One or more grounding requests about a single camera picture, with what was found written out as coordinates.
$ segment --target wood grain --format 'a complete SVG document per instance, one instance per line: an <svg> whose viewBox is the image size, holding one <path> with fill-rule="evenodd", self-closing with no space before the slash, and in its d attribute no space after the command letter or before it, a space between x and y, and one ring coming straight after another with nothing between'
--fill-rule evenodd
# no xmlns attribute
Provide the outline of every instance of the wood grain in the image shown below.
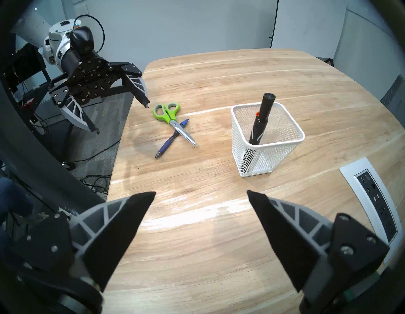
<svg viewBox="0 0 405 314"><path fill-rule="evenodd" d="M299 203L330 220L343 211L372 230L339 167L367 157L405 216L405 130L368 91L300 51L253 49L157 60L143 75L151 101L132 103L108 200L156 191L104 293L105 313L298 312L246 190ZM230 106L272 92L306 138L273 173L241 178L232 156ZM178 102L178 137L152 114Z"/></svg>

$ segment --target green scissors handle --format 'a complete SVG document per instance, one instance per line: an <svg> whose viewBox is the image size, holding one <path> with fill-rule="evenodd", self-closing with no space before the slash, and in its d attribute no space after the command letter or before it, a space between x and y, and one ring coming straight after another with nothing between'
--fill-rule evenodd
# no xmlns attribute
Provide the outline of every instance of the green scissors handle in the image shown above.
<svg viewBox="0 0 405 314"><path fill-rule="evenodd" d="M157 110L161 108L163 111L163 114L158 115ZM153 108L153 115L155 116L156 119L159 121L165 121L167 124L170 124L171 120L177 121L176 120L176 113L179 112L180 110L180 105L178 103L169 103L167 105L156 105L155 108Z"/></svg>

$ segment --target power outlet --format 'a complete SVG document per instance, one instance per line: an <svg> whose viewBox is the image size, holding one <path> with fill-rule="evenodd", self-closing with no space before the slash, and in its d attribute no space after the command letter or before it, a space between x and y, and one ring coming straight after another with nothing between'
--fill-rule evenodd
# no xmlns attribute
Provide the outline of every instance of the power outlet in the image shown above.
<svg viewBox="0 0 405 314"><path fill-rule="evenodd" d="M392 238L395 236L397 230L395 227L394 219L390 212L390 208L387 205L384 196L382 195L380 189L375 183L373 177L368 171L364 171L356 176L357 180L360 182L361 186L367 193L374 208L381 220L384 227L385 233L387 235L388 242L391 242Z"/></svg>

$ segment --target scissors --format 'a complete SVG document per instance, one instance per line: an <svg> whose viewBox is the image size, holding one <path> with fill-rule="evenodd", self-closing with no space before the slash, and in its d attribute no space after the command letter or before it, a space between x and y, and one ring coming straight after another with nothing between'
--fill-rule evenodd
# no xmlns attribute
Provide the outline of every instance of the scissors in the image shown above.
<svg viewBox="0 0 405 314"><path fill-rule="evenodd" d="M157 111L158 109L162 109L163 114L158 115ZM180 123L177 122L176 120L176 113L180 110L180 105L178 103L169 103L167 105L156 105L155 108L153 109L153 115L155 116L156 119L159 121L164 121L167 124L170 124L174 129L179 132L182 137L184 137L187 141L189 141L193 146L196 145L196 142L194 139L191 137L190 134L188 134L183 127L180 125Z"/></svg>

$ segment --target black marker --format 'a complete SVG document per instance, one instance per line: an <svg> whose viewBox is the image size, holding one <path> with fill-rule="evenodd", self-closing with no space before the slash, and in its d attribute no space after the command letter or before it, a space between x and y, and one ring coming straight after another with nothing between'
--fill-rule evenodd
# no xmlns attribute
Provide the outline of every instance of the black marker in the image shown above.
<svg viewBox="0 0 405 314"><path fill-rule="evenodd" d="M262 104L260 105L259 113L256 116L256 119L254 120L253 128L250 133L249 144L252 145L260 144L260 140L262 139L264 130L266 129L267 126L267 122L269 121L269 114L271 108L273 107L275 99L276 96L271 93L265 93L263 95L263 100ZM249 170L255 153L256 151L250 148L247 148L245 150L245 154L243 155L242 160L242 173L246 173Z"/></svg>

